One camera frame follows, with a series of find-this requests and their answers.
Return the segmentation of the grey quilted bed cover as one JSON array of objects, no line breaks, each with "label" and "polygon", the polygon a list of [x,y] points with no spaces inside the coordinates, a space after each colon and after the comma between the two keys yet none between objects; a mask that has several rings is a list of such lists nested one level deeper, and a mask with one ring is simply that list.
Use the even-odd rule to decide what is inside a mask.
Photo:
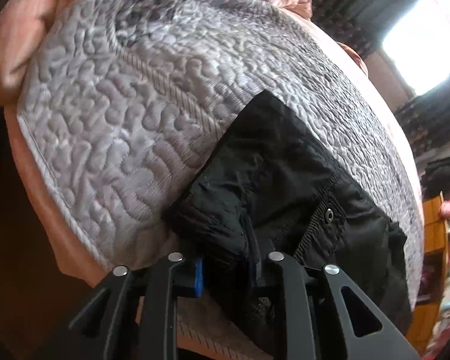
[{"label": "grey quilted bed cover", "polygon": [[102,267],[144,267],[171,234],[162,212],[256,94],[271,91],[406,233],[418,209],[399,153],[362,93],[302,25],[253,0],[80,5],[46,36],[18,120],[65,222]]}]

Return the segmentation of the black pants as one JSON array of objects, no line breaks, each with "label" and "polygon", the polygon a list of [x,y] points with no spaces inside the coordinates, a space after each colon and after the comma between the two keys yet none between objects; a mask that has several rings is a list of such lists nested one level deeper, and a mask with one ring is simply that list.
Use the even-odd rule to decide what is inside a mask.
[{"label": "black pants", "polygon": [[269,91],[238,114],[163,219],[202,259],[205,289],[226,318],[267,354],[276,310],[253,289],[250,243],[303,266],[337,265],[399,332],[410,327],[404,231]]}]

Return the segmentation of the black bag on floor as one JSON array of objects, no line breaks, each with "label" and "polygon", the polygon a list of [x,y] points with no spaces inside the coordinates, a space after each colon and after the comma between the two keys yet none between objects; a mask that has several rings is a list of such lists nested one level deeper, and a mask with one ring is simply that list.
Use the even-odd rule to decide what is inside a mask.
[{"label": "black bag on floor", "polygon": [[450,157],[428,163],[420,183],[424,200],[450,192]]}]

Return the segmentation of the orange wooden cabinet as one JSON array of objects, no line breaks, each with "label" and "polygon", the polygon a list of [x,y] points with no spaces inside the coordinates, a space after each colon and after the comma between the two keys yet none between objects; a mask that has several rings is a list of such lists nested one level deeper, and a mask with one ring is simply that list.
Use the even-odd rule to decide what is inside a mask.
[{"label": "orange wooden cabinet", "polygon": [[443,193],[427,200],[424,209],[424,265],[420,296],[413,312],[406,339],[420,356],[424,356],[439,320],[448,270],[448,224],[441,217]]}]

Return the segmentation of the pink bed sheet mattress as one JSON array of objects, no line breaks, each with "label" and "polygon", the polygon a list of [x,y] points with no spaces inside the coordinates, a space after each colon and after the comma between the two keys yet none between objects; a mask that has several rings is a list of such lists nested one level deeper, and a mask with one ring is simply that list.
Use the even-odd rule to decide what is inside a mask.
[{"label": "pink bed sheet mattress", "polygon": [[[414,253],[416,258],[412,266],[408,267],[407,272],[419,274],[424,254],[424,212],[422,211],[419,177],[405,134],[385,100],[382,99],[374,85],[360,71],[351,57],[346,55],[334,40],[311,21],[304,20],[301,22],[301,26],[314,39],[325,55],[361,91],[372,112],[379,119],[379,125],[385,128],[393,146],[399,153],[401,163],[412,187],[407,196],[411,198],[414,206],[418,209],[418,217],[413,221],[414,224],[417,224],[418,229],[408,237],[407,241],[409,252]],[[83,280],[90,286],[95,286],[105,277],[107,269],[102,267],[88,252],[58,210],[26,143],[25,134],[18,120],[18,111],[17,104],[7,105],[4,108],[4,118],[13,160],[26,189],[27,197],[49,238],[58,269],[65,275]],[[217,310],[216,306],[207,300],[188,301],[185,309],[190,312],[190,316],[185,318],[184,322],[181,322],[178,326],[179,346],[187,350],[195,350],[201,354],[209,354],[214,359],[267,359],[267,354],[263,353],[241,332],[227,323],[224,318],[214,316],[208,322],[199,322],[197,318],[201,306],[208,313]]]}]

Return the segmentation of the dark patterned curtain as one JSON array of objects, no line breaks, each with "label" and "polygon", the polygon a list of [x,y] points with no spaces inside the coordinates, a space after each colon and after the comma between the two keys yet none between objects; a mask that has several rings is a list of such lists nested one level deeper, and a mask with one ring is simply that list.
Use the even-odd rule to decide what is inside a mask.
[{"label": "dark patterned curtain", "polygon": [[415,96],[394,112],[416,157],[450,142],[450,72],[438,74],[437,57],[446,52],[450,41],[433,31],[450,24],[444,9],[425,8],[424,18],[416,24],[404,24],[413,9],[426,0],[313,0],[314,22],[337,41],[352,47],[362,57],[385,49],[385,38],[395,29],[404,33],[397,38],[399,55],[405,64],[393,58],[399,74],[417,74],[429,86],[416,89]]}]

